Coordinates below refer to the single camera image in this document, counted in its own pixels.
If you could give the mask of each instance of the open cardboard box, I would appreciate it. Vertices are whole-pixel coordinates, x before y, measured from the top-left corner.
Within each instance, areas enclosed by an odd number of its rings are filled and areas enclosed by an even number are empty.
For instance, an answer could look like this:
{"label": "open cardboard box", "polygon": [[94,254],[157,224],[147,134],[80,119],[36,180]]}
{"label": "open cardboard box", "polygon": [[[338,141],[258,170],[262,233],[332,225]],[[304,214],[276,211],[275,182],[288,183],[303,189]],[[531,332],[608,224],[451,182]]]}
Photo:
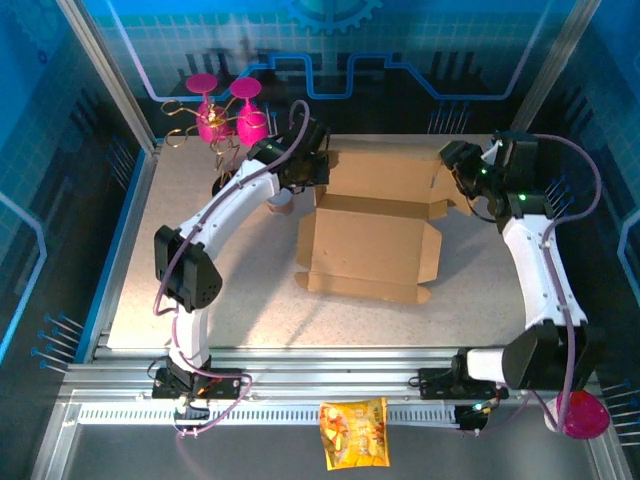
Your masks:
{"label": "open cardboard box", "polygon": [[300,221],[296,282],[312,292],[424,303],[438,275],[442,235],[427,220],[470,207],[421,145],[336,140],[329,185]]}

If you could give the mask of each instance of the speckled work surface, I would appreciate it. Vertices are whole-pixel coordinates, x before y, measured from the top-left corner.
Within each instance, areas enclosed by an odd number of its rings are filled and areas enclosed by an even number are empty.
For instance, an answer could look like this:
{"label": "speckled work surface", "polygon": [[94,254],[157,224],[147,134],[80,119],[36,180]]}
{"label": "speckled work surface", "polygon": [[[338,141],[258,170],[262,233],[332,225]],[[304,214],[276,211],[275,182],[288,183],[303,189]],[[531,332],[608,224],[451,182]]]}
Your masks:
{"label": "speckled work surface", "polygon": [[[446,136],[349,136],[441,147]],[[485,143],[485,137],[471,141]],[[158,162],[108,345],[160,348],[170,316],[154,317],[153,235],[172,228],[210,199],[213,158],[192,138],[165,147]],[[524,328],[524,302],[509,250],[493,225],[454,209],[433,222],[443,235],[438,279],[424,305],[319,295],[293,275],[299,219],[313,210],[310,192],[296,197],[288,217],[256,210],[232,235],[216,267],[224,279],[212,304],[212,346],[461,346],[504,344]]]}

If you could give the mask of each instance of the white robotic arm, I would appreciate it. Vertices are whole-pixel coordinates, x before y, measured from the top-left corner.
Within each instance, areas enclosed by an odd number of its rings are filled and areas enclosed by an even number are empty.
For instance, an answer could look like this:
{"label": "white robotic arm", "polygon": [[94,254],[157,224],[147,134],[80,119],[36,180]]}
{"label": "white robotic arm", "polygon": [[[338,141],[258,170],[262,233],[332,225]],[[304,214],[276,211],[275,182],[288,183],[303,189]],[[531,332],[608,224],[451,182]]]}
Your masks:
{"label": "white robotic arm", "polygon": [[[225,196],[227,190],[234,184],[243,184],[252,174],[264,169],[265,165],[258,160],[246,160],[240,166],[233,178],[223,189],[198,213],[180,225],[180,230],[190,232],[217,198]],[[202,230],[192,240],[193,244],[202,244],[204,253],[211,262],[217,258],[224,244],[247,217],[262,203],[280,191],[278,176],[265,171],[251,182],[235,189],[218,205],[207,219]],[[173,341],[169,349],[171,360],[186,372],[193,372],[193,366],[201,368],[209,360],[209,344],[207,341],[207,325],[209,306],[187,312],[183,306],[178,306],[179,318],[176,326],[178,346]]]}
{"label": "white robotic arm", "polygon": [[[559,292],[556,291],[551,272],[545,262],[543,248],[548,248],[560,278],[562,290],[567,299],[573,325],[578,328],[587,322],[587,317],[578,305],[564,270],[555,231],[549,236],[548,244],[543,245],[542,238],[552,220],[544,215],[524,215],[512,218],[502,231],[502,238],[513,257],[520,288],[524,297],[525,330],[535,325],[552,321],[557,327],[565,326],[564,314],[559,304]],[[473,349],[467,353],[469,376],[476,380],[487,380],[498,384],[507,384],[502,367],[504,348]]]}
{"label": "white robotic arm", "polygon": [[[550,230],[555,225],[553,209],[546,195],[534,188],[538,139],[517,132],[496,134],[494,147],[487,153],[492,163],[478,145],[455,141],[440,156],[464,196],[489,201],[489,213],[518,273],[525,330],[503,348],[459,354],[454,359],[459,369],[456,381],[466,378],[470,384],[484,381],[513,389],[561,390],[571,377],[573,388],[582,388],[602,358],[604,334],[587,324],[571,291],[555,231]],[[573,328],[567,327],[568,320]],[[574,338],[575,349],[569,348]],[[575,353],[576,361],[575,368],[568,370],[569,352]]]}
{"label": "white robotic arm", "polygon": [[[329,131],[309,117],[308,106],[302,104],[305,115],[295,121],[292,118],[291,130],[258,141],[229,182],[198,213],[177,229],[165,225],[156,232],[156,278],[161,285],[154,311],[157,315],[168,311],[159,311],[162,296],[167,296],[177,302],[177,318],[167,367],[156,373],[158,391],[154,389],[154,398],[182,394],[197,397],[203,385],[211,384],[211,375],[203,374],[213,373],[207,341],[208,313],[222,288],[214,261],[233,232],[281,188],[328,183],[328,156],[319,148],[325,139],[328,144]],[[219,378],[237,379],[238,372],[216,369],[215,373],[222,375]],[[234,392],[223,395],[233,397],[237,395]]]}

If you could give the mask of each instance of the glass enclosure wall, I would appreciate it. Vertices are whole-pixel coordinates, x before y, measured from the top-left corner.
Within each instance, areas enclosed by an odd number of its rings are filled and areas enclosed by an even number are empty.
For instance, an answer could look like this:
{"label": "glass enclosure wall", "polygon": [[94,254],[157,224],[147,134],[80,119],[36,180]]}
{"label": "glass enclosure wall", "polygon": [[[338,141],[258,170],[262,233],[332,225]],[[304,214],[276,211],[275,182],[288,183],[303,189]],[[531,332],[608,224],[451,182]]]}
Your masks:
{"label": "glass enclosure wall", "polygon": [[87,9],[154,133],[185,80],[264,85],[277,120],[298,98],[336,133],[478,133],[509,126],[572,0],[88,0]]}
{"label": "glass enclosure wall", "polygon": [[55,2],[0,12],[0,477],[17,479],[78,347],[139,147]]}
{"label": "glass enclosure wall", "polygon": [[[640,4],[603,0],[564,73],[540,111],[532,131],[556,133],[581,144],[602,174],[603,197],[597,215],[558,238],[574,291],[590,321],[607,329],[609,356],[599,374],[605,386],[631,379],[632,389],[608,401],[616,413],[630,413],[632,425],[619,427],[623,443],[640,439],[637,397],[640,382]],[[547,182],[564,179],[569,211],[585,208],[593,195],[592,176],[579,156],[550,152]],[[571,261],[569,251],[578,251]],[[625,416],[616,417],[619,422]],[[640,449],[625,447],[640,476]]]}

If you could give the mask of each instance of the yellow snack bag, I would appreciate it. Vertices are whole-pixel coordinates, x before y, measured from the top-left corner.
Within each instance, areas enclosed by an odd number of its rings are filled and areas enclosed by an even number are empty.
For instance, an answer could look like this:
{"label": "yellow snack bag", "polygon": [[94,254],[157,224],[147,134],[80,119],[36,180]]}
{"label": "yellow snack bag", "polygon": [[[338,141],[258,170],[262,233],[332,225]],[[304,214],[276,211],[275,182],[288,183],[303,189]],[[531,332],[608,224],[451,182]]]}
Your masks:
{"label": "yellow snack bag", "polygon": [[320,405],[327,469],[389,467],[387,399]]}

